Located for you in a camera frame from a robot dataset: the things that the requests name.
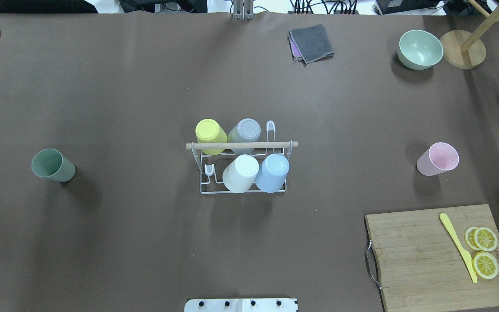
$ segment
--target cutting board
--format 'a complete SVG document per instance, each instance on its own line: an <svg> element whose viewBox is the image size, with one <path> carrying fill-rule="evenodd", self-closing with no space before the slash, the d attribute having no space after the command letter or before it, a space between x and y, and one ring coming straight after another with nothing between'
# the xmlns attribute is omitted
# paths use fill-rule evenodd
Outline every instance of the cutting board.
<svg viewBox="0 0 499 312"><path fill-rule="evenodd" d="M461 244L469 227L497 233L488 205L366 215L386 312L445 312L499 306L499 273L471 281L465 263L438 216L446 213ZM491 253L499 261L499 243Z"/></svg>

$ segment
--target lemon slice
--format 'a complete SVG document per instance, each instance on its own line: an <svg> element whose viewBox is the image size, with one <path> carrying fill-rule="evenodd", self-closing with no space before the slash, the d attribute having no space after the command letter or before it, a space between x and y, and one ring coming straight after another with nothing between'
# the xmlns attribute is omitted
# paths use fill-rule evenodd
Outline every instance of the lemon slice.
<svg viewBox="0 0 499 312"><path fill-rule="evenodd" d="M493 251L498 245L497 235L487 227L478 227L475 229L473 240L482 251Z"/></svg>
<svg viewBox="0 0 499 312"><path fill-rule="evenodd" d="M493 279L498 275L498 261L486 251L479 251L473 258L473 269L481 278Z"/></svg>
<svg viewBox="0 0 499 312"><path fill-rule="evenodd" d="M481 249L477 247L475 238L473 237L476 229L478 229L478 227L470 227L469 229L467 229L467 231L465 231L465 243L467 243L467 245L469 245L471 249L481 251Z"/></svg>

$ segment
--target gray towel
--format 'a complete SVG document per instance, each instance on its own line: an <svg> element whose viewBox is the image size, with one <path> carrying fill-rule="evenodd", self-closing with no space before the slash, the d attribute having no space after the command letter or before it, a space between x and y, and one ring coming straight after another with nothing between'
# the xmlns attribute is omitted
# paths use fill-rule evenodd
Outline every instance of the gray towel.
<svg viewBox="0 0 499 312"><path fill-rule="evenodd" d="M322 24L290 29L289 35L306 64L334 55L331 41L328 39L327 31Z"/></svg>

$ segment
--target wooden stand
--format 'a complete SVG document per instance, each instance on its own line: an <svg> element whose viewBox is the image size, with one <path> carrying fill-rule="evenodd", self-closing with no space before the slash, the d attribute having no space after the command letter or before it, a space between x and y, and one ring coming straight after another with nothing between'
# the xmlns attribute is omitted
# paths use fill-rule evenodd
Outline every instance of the wooden stand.
<svg viewBox="0 0 499 312"><path fill-rule="evenodd" d="M474 0L469 0L469 2L477 4ZM486 57L485 44L479 38L497 21L499 21L499 5L473 33L465 30L452 30L445 33L440 38L442 47L444 47L444 59L461 69L479 67Z"/></svg>

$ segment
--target bowl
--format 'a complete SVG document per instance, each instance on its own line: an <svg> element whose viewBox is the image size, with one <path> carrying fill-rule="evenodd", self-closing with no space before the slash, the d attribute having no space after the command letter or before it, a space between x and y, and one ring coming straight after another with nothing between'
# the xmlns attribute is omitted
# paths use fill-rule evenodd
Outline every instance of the bowl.
<svg viewBox="0 0 499 312"><path fill-rule="evenodd" d="M398 58L403 65L417 71L428 69L444 56L442 43L433 34L414 29L402 35L398 46Z"/></svg>

